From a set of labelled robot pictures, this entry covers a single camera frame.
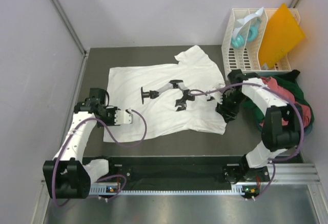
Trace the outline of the white printed t shirt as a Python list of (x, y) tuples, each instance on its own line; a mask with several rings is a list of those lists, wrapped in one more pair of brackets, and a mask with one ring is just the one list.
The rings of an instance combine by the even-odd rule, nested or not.
[(208, 96), (187, 101), (183, 111), (175, 106), (176, 100), (182, 98), (177, 89), (168, 90), (156, 99), (141, 99), (141, 90), (158, 90), (174, 79), (183, 80), (190, 90), (204, 92), (225, 86), (217, 64), (199, 46), (179, 53), (175, 59), (175, 64), (110, 69), (107, 87), (110, 105), (122, 110), (131, 108), (139, 114), (133, 116), (130, 125), (110, 127), (111, 132), (104, 133), (105, 142), (133, 142), (183, 130), (225, 133), (227, 124), (215, 111), (217, 102)]

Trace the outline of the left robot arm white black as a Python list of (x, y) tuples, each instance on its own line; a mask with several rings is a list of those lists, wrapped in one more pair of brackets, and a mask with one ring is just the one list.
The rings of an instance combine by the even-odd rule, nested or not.
[(83, 155), (94, 127), (117, 126), (118, 108), (108, 107), (109, 94), (92, 88), (89, 97), (78, 102), (73, 111), (71, 127), (52, 160), (45, 161), (43, 173), (52, 199), (83, 199), (91, 184), (99, 178), (111, 181), (116, 169), (105, 159), (95, 159), (83, 165)]

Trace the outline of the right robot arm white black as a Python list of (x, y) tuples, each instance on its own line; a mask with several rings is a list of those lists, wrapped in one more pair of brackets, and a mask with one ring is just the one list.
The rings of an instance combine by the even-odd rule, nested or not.
[(235, 184), (241, 179), (254, 179), (270, 160), (299, 145), (302, 110), (299, 105), (280, 98), (257, 73), (243, 73), (237, 69), (228, 74), (228, 80), (232, 87), (223, 92), (216, 107), (216, 112), (226, 123), (236, 119), (239, 106), (246, 98), (251, 99), (264, 115), (260, 143), (245, 154), (237, 166), (223, 168), (226, 180)]

